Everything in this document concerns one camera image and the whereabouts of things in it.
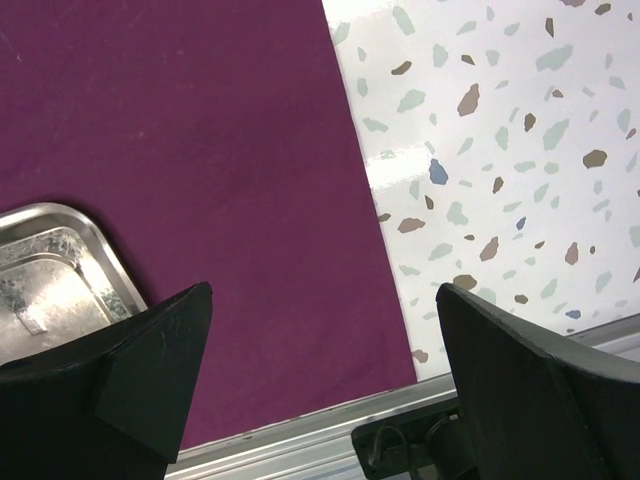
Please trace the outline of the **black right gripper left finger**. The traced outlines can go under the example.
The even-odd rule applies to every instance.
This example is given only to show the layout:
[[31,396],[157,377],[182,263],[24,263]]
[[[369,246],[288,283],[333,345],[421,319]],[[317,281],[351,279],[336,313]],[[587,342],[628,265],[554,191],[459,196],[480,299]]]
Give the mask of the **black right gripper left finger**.
[[209,283],[1,367],[4,479],[162,479],[212,318]]

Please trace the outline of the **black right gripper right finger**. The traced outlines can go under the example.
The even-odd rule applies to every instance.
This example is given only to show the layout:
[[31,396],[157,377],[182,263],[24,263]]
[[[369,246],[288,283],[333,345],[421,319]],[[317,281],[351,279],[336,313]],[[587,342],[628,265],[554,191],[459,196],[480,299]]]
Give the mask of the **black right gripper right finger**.
[[481,478],[638,478],[637,362],[451,283],[436,303]]

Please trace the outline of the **stainless steel instrument tray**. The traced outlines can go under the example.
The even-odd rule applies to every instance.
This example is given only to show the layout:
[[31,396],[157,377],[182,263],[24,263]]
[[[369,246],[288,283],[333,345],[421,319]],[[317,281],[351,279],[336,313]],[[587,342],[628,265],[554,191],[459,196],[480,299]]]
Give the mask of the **stainless steel instrument tray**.
[[58,347],[147,305],[98,226],[36,203],[1,215],[1,361]]

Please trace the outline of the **purple surgical cloth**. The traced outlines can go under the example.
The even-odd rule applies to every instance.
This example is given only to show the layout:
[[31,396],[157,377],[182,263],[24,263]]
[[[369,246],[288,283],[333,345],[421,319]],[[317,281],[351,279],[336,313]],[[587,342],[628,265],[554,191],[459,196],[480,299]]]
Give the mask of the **purple surgical cloth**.
[[318,1],[5,1],[1,206],[93,218],[213,320],[185,447],[412,384]]

